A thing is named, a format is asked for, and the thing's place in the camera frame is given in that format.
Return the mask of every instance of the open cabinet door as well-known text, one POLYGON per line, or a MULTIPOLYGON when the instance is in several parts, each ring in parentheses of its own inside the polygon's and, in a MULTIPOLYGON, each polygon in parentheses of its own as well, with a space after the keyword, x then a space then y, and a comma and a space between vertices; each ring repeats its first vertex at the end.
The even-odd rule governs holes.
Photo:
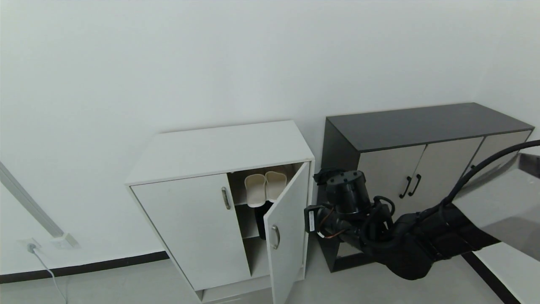
POLYGON ((264 216, 274 304, 285 304, 302 267, 308 181, 306 162, 264 216))

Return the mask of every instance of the black countertop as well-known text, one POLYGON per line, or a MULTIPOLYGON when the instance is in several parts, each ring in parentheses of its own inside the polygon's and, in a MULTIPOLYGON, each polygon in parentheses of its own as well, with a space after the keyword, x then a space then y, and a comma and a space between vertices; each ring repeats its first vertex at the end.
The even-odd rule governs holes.
POLYGON ((329 116, 327 120, 360 152, 534 128, 477 103, 329 116))

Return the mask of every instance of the black handle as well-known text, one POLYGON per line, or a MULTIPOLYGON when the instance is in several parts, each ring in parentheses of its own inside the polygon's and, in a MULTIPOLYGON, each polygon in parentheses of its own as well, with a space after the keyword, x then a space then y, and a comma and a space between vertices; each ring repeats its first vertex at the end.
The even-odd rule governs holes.
POLYGON ((418 179, 418 182, 416 182, 416 186, 414 186, 413 192, 409 192, 409 196, 413 196, 414 192, 416 192, 416 188, 418 188, 418 185, 420 184, 420 181, 422 180, 422 175, 416 174, 416 178, 418 179))
POLYGON ((410 182, 412 180, 413 179, 411 179, 410 176, 407 176, 407 187, 405 188, 405 191, 403 192, 403 194, 400 194, 400 199, 405 197, 405 193, 407 193, 407 190, 409 190, 410 182))

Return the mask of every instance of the white wall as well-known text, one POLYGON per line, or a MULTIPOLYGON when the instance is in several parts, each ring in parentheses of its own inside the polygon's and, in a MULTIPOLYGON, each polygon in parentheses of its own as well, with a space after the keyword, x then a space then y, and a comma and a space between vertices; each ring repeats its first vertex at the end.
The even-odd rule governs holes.
POLYGON ((470 100, 515 5, 4 1, 1 160, 81 249, 3 190, 0 273, 162 250, 123 188, 156 133, 293 118, 320 160, 327 115, 470 100))
MULTIPOLYGON (((520 2, 511 13, 474 99, 540 127, 540 2, 520 2)), ((540 138, 538 131, 532 140, 540 138)), ((539 154, 540 148, 526 152, 539 154)), ((540 299, 540 262, 506 244, 477 253, 522 304, 540 299)))

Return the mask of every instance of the cabinet top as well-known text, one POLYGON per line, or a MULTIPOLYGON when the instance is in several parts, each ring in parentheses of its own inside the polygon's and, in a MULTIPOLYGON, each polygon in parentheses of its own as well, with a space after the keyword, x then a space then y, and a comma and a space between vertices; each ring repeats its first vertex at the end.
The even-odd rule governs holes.
POLYGON ((534 129, 477 103, 329 116, 327 121, 360 152, 534 129))
POLYGON ((152 138, 125 183, 132 186, 313 159, 294 121, 163 133, 152 138))

